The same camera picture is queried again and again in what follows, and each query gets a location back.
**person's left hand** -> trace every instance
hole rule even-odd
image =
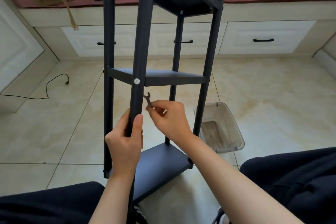
[[[112,157],[114,175],[134,175],[140,159],[144,137],[142,122],[144,117],[138,114],[133,121],[132,135],[126,137],[129,109],[121,116],[115,128],[105,136]]]

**gray plastic container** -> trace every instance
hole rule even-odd
[[[205,104],[199,137],[216,153],[237,151],[245,146],[229,107],[222,102]]]

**shelf post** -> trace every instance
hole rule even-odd
[[[115,0],[104,0],[104,178],[109,177],[112,159],[105,136],[113,128],[113,84],[114,79],[107,75],[109,67],[114,67],[114,19]]]
[[[133,120],[142,110],[152,12],[153,0],[139,0],[127,136],[131,136]],[[134,179],[128,199],[128,213],[131,213],[133,209],[133,193]]]
[[[176,35],[175,35],[175,45],[174,45],[174,57],[173,57],[173,71],[179,71],[179,64],[180,64],[180,54],[181,54],[181,44],[182,44],[182,32],[183,32],[183,11],[181,11],[177,17],[177,25],[176,25]],[[169,100],[175,101],[176,95],[176,85],[170,86],[170,94]],[[168,137],[165,137],[165,144],[170,144],[170,140]]]
[[[194,135],[199,136],[201,130],[202,117],[204,112],[205,100],[207,98],[209,81],[211,77],[212,63],[215,56],[216,43],[218,38],[219,26],[221,24],[222,10],[224,0],[218,0],[220,2],[219,9],[214,8],[212,23],[210,29],[210,36],[208,42],[207,55],[205,58],[203,76],[207,78],[206,82],[201,84],[201,90],[199,92],[195,123],[194,123]]]

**white drawer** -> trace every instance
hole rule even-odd
[[[115,25],[115,56],[133,56],[135,47],[136,25]],[[104,26],[62,27],[63,32],[80,57],[102,57],[104,46]]]
[[[216,54],[221,47],[226,24],[226,22],[220,24]],[[97,45],[98,42],[104,42],[104,26],[79,26],[78,28],[78,31],[74,31],[70,26],[62,27],[78,56],[104,56],[104,46]],[[182,44],[181,55],[206,54],[210,28],[211,23],[184,23],[182,41],[192,41],[192,43]],[[136,29],[135,24],[115,25],[115,56],[134,56]],[[175,33],[176,23],[152,24],[148,55],[173,55]]]
[[[219,54],[290,54],[315,21],[229,22]]]
[[[218,54],[227,23],[221,22],[215,54]],[[211,23],[184,23],[181,55],[206,54]],[[152,24],[150,27],[149,55],[173,55],[176,23]]]

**cable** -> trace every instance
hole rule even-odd
[[[55,78],[51,79],[50,81],[47,82],[47,85],[45,86],[45,94],[47,95],[46,98],[28,98],[28,97],[22,97],[22,96],[16,96],[16,95],[5,95],[5,94],[0,94],[0,96],[18,97],[18,98],[27,98],[27,99],[49,99],[49,96],[48,96],[48,84],[49,84],[49,82],[53,81],[54,79],[56,79],[57,77],[59,77],[61,75],[66,75],[67,76],[68,81],[65,82],[65,85],[69,84],[69,76],[67,74],[60,74],[60,75],[56,76]]]

